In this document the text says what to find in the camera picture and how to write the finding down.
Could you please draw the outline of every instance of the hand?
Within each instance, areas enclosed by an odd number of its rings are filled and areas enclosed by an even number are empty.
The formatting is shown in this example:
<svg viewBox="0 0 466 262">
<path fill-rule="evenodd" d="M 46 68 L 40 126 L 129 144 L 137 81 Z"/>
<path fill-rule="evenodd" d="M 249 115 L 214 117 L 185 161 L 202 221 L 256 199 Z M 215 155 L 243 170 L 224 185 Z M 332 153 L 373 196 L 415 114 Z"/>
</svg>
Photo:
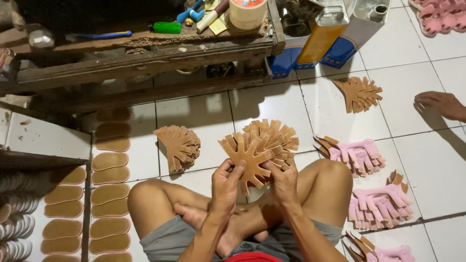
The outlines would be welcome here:
<svg viewBox="0 0 466 262">
<path fill-rule="evenodd" d="M 212 210 L 230 214 L 236 206 L 238 181 L 246 169 L 246 161 L 241 160 L 234 165 L 231 159 L 223 161 L 222 165 L 212 175 Z"/>
<path fill-rule="evenodd" d="M 280 208 L 294 204 L 301 206 L 297 192 L 298 170 L 296 164 L 293 163 L 290 169 L 285 172 L 282 172 L 270 161 L 263 163 L 262 166 L 272 172 L 270 188 L 275 203 Z"/>
<path fill-rule="evenodd" d="M 466 121 L 466 107 L 458 101 L 454 94 L 428 91 L 416 95 L 414 102 L 435 108 L 440 115 L 447 119 Z"/>
</svg>

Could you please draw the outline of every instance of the wooden table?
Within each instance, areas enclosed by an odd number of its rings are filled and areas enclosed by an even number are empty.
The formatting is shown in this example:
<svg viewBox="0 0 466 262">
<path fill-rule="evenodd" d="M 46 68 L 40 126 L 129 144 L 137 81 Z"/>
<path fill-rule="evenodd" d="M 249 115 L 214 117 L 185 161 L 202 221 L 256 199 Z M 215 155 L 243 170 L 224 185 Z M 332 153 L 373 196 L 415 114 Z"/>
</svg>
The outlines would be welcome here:
<svg viewBox="0 0 466 262">
<path fill-rule="evenodd" d="M 271 79 L 266 57 L 280 54 L 285 46 L 283 30 L 274 0 L 267 0 L 268 12 L 261 27 L 239 30 L 228 19 L 229 29 L 215 36 L 209 29 L 197 34 L 195 27 L 183 25 L 181 34 L 154 34 L 147 31 L 147 22 L 135 22 L 131 38 L 85 41 L 57 45 L 53 50 L 34 50 L 27 43 L 27 33 L 11 29 L 0 34 L 0 48 L 11 48 L 20 59 L 46 61 L 79 56 L 84 52 L 125 48 L 141 53 L 73 62 L 18 72 L 16 82 L 0 82 L 0 94 L 41 94 L 43 91 L 107 79 L 134 77 L 209 64 L 246 61 L 249 70 L 233 76 L 210 78 L 202 83 L 165 85 L 123 93 L 61 97 L 42 105 L 65 113 L 88 112 L 97 109 L 132 105 L 180 96 L 192 96 L 217 91 L 254 86 Z"/>
</svg>

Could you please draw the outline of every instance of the glue can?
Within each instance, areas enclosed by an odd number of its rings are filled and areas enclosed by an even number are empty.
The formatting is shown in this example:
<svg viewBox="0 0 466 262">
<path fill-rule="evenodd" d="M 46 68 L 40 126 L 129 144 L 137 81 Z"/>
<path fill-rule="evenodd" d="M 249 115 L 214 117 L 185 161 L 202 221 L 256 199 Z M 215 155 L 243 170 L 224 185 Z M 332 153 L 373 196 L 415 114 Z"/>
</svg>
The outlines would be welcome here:
<svg viewBox="0 0 466 262">
<path fill-rule="evenodd" d="M 391 0 L 354 0 L 350 22 L 321 63 L 340 69 L 387 22 Z"/>
<path fill-rule="evenodd" d="M 314 20 L 309 21 L 311 36 L 296 60 L 295 70 L 315 68 L 349 23 L 343 0 L 316 3 L 324 8 Z"/>
</svg>

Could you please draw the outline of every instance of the man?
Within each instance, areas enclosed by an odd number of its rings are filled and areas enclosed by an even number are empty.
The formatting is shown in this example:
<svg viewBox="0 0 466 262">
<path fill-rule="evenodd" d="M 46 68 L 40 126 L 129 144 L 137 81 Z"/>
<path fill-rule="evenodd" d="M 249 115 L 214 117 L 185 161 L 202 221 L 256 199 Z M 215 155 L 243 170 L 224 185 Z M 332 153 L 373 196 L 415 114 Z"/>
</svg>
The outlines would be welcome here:
<svg viewBox="0 0 466 262">
<path fill-rule="evenodd" d="M 271 188 L 246 205 L 235 204 L 243 160 L 226 159 L 214 172 L 212 199 L 160 179 L 135 185 L 128 208 L 149 260 L 347 261 L 334 246 L 350 204 L 349 169 L 328 159 L 299 173 L 295 165 L 286 172 L 262 166 Z M 256 241 L 244 241 L 250 236 Z"/>
<path fill-rule="evenodd" d="M 458 101 L 454 94 L 428 91 L 417 94 L 414 97 L 414 102 L 435 108 L 446 119 L 466 123 L 466 107 Z"/>
</svg>

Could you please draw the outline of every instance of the tan insole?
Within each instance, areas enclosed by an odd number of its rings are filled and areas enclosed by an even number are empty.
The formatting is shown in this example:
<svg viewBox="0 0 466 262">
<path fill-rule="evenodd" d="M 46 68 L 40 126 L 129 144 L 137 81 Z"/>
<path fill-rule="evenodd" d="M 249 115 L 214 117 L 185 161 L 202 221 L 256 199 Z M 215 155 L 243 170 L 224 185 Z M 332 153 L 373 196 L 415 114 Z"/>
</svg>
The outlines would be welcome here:
<svg viewBox="0 0 466 262">
<path fill-rule="evenodd" d="M 84 207 L 80 200 L 63 202 L 55 205 L 46 205 L 46 217 L 77 218 L 82 214 Z"/>
<path fill-rule="evenodd" d="M 81 258 L 71 255 L 49 255 L 42 262 L 80 262 Z"/>
<path fill-rule="evenodd" d="M 102 171 L 112 167 L 124 166 L 128 163 L 128 155 L 125 153 L 105 152 L 96 155 L 92 160 L 92 170 Z"/>
<path fill-rule="evenodd" d="M 103 254 L 94 259 L 93 262 L 132 262 L 133 258 L 129 252 Z"/>
<path fill-rule="evenodd" d="M 59 184 L 78 185 L 86 180 L 86 170 L 82 167 L 77 167 L 71 171 Z"/>
<path fill-rule="evenodd" d="M 54 219 L 50 221 L 42 231 L 42 238 L 54 240 L 63 237 L 81 235 L 82 222 L 78 220 Z"/>
<path fill-rule="evenodd" d="M 126 198 L 113 200 L 100 206 L 92 206 L 90 210 L 94 218 L 119 217 L 129 213 L 128 201 Z"/>
<path fill-rule="evenodd" d="M 90 180 L 94 185 L 107 183 L 122 183 L 130 178 L 130 170 L 127 166 L 109 168 L 92 173 Z"/>
<path fill-rule="evenodd" d="M 55 240 L 43 240 L 41 252 L 50 254 L 74 254 L 81 248 L 81 237 L 65 237 Z"/>
<path fill-rule="evenodd" d="M 125 234 L 131 227 L 130 220 L 124 217 L 104 217 L 96 220 L 91 226 L 89 237 L 99 240 L 104 237 Z"/>
<path fill-rule="evenodd" d="M 98 150 L 125 152 L 130 148 L 130 139 L 128 136 L 97 139 L 96 148 Z"/>
<path fill-rule="evenodd" d="M 96 120 L 105 122 L 126 122 L 130 119 L 131 113 L 126 107 L 100 110 L 97 112 Z"/>
<path fill-rule="evenodd" d="M 0 224 L 5 222 L 11 214 L 11 205 L 10 204 L 3 204 L 0 207 Z"/>
<path fill-rule="evenodd" d="M 129 234 L 113 235 L 99 240 L 91 240 L 89 252 L 93 254 L 107 252 L 121 252 L 130 247 L 131 238 Z"/>
<path fill-rule="evenodd" d="M 127 123 L 103 123 L 97 127 L 96 138 L 111 138 L 128 135 L 131 126 Z"/>
<path fill-rule="evenodd" d="M 94 206 L 99 206 L 113 200 L 123 199 L 129 193 L 130 186 L 127 184 L 103 185 L 92 191 L 90 202 Z"/>
<path fill-rule="evenodd" d="M 59 204 L 67 201 L 79 200 L 84 194 L 81 186 L 56 186 L 52 192 L 45 195 L 44 201 L 47 205 Z"/>
</svg>

